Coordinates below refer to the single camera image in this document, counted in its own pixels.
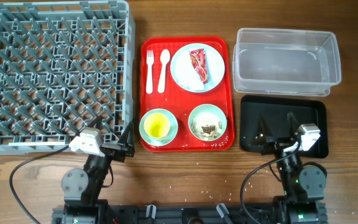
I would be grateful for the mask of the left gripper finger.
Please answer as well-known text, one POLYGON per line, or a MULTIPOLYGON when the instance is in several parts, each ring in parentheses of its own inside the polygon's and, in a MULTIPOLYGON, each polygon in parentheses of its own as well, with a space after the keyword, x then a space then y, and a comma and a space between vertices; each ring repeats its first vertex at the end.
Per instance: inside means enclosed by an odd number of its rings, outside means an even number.
POLYGON ((121 146, 121 147, 133 147, 134 146, 133 129, 134 129, 134 123, 132 121, 130 121, 117 142, 117 144, 119 146, 121 146))
POLYGON ((89 120, 85 123, 85 126, 80 129, 80 134, 89 134, 91 136, 100 136, 101 135, 101 117, 97 116, 92 120, 89 120))

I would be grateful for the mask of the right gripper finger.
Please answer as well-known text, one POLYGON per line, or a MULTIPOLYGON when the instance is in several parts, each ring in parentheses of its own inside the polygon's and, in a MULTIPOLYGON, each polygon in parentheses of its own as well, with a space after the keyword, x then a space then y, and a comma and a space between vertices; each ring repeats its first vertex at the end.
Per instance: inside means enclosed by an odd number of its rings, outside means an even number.
POLYGON ((290 137, 296 136, 298 128, 301 126, 300 122, 297 120, 293 112, 287 113, 287 122, 289 126, 290 137))
POLYGON ((254 137, 252 138, 251 143, 255 146, 264 146, 271 142, 274 142, 274 136, 269 126, 267 125, 267 122, 265 121, 264 117, 262 115, 259 115, 257 117, 256 132, 254 134, 254 137))

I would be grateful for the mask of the yellow plastic cup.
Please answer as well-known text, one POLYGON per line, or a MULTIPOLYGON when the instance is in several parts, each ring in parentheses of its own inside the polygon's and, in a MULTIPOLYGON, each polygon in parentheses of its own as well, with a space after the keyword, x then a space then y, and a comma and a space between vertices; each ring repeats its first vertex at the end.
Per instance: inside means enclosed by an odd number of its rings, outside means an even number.
POLYGON ((144 131, 154 139, 163 139, 170 130, 170 121, 162 113, 151 113, 144 121, 144 131))

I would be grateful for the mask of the small light blue saucer bowl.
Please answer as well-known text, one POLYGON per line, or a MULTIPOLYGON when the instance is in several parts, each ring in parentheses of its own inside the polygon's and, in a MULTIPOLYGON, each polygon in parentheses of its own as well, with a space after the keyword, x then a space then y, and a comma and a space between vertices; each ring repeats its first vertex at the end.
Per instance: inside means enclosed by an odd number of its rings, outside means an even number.
POLYGON ((162 108, 157 108, 157 109, 153 109, 150 110, 148 112, 146 112, 146 114, 143 115, 143 117, 141 118, 140 124, 139 124, 139 132, 140 132, 140 136, 141 138, 147 143, 150 144, 151 146, 155 146, 155 147, 161 147, 161 146, 165 146, 167 144, 169 144, 170 142, 172 142, 178 132, 178 121, 176 119, 176 117, 169 112, 168 110, 162 109, 162 108), (154 139, 152 137, 150 137, 145 131, 144 131, 144 121, 147 115, 150 115, 151 113, 162 113, 165 116, 168 117, 169 121, 170 121, 170 130, 169 133, 167 134, 167 136, 163 139, 154 139))

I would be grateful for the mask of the green bowl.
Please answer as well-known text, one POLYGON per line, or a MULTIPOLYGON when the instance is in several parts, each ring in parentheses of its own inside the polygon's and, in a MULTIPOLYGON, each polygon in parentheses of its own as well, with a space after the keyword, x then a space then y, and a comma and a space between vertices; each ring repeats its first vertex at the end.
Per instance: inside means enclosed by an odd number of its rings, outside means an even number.
POLYGON ((199 105, 188 118, 191 133, 201 141, 215 141, 226 131, 227 118, 222 109, 212 104, 199 105))

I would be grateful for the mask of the leftover rice and food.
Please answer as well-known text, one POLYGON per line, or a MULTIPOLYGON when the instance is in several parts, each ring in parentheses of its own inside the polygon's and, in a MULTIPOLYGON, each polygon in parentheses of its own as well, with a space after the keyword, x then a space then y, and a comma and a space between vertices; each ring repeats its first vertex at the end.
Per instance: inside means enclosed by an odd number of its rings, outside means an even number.
POLYGON ((215 140, 222 132, 221 120, 209 112, 196 115, 191 127, 195 136, 203 141, 215 140))

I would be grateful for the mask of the white plastic fork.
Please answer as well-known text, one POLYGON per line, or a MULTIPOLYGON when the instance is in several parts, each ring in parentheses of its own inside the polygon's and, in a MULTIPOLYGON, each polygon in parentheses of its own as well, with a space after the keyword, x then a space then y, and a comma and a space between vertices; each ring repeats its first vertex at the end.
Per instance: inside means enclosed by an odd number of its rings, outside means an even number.
POLYGON ((154 64, 154 52, 152 50, 147 51, 146 62, 147 62, 146 93, 151 94, 153 92, 152 65, 154 64))

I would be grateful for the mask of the white napkin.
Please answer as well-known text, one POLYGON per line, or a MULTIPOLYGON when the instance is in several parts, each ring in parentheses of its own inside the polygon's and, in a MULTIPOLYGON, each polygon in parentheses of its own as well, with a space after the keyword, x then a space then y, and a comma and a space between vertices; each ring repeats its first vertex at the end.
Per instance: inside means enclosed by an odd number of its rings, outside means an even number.
POLYGON ((180 85, 190 91, 204 90, 204 84, 200 80, 199 76, 192 73, 184 73, 179 76, 180 85))

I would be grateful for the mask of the white plastic spoon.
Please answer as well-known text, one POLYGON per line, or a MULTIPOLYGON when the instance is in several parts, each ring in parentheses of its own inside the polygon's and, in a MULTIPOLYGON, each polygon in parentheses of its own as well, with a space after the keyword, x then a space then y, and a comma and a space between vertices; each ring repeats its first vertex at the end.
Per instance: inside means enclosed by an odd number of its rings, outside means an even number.
POLYGON ((166 69, 167 64, 170 61, 170 52, 168 49, 162 50, 162 53, 160 54, 160 62, 162 64, 162 68, 160 71, 160 78, 158 81, 158 87, 157 91, 159 93, 163 93, 165 91, 165 79, 166 79, 166 69))

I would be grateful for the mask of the large light blue plate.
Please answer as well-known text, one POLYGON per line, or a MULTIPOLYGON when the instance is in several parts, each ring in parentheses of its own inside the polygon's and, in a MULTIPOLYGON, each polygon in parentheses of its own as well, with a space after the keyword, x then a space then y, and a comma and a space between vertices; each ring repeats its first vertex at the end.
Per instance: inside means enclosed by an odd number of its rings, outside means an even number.
POLYGON ((193 93, 204 93, 216 88, 224 78, 226 66, 221 54, 212 46, 195 43, 180 48, 173 56, 170 65, 170 72, 175 83, 186 91, 193 93), (184 73, 196 75, 189 56, 189 52, 196 49, 204 49, 206 52, 206 67, 208 70, 209 82, 204 84, 204 90, 190 91, 184 89, 179 83, 179 76, 184 73))

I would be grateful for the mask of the red snack wrapper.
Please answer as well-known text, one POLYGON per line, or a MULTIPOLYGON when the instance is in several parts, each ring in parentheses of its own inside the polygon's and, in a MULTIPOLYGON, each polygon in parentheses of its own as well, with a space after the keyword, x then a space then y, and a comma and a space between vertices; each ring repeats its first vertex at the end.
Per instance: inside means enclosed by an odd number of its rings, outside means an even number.
POLYGON ((209 82, 208 70, 206 67, 206 52, 204 49, 196 49, 189 52, 191 64, 199 75, 203 84, 209 82))

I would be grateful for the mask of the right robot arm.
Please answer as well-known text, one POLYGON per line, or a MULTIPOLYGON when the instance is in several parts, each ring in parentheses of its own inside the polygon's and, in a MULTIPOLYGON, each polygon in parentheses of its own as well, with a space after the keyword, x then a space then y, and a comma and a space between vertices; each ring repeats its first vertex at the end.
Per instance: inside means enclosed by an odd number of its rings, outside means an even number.
POLYGON ((320 138, 314 123, 300 124, 292 112, 287 114, 289 136, 275 137, 263 116, 257 118, 252 144, 262 146, 262 155, 273 154, 277 166, 276 178, 284 194, 272 202, 272 223, 323 223, 318 202, 324 198, 327 171, 315 162, 303 163, 299 153, 309 151, 320 138))

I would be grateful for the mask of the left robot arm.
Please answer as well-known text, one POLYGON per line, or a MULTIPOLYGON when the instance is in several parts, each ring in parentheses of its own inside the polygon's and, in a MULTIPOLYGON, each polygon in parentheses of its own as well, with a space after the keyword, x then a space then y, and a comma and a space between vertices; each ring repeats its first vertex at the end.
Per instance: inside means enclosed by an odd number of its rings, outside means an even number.
POLYGON ((52 223, 118 223, 118 216, 108 201, 100 199, 101 189, 108 174, 113 174, 112 161, 124 162, 133 157, 134 123, 131 121, 116 143, 104 143, 100 130, 102 119, 96 117, 89 126, 76 133, 69 148, 87 153, 82 169, 71 169, 62 178, 64 208, 53 211, 52 223))

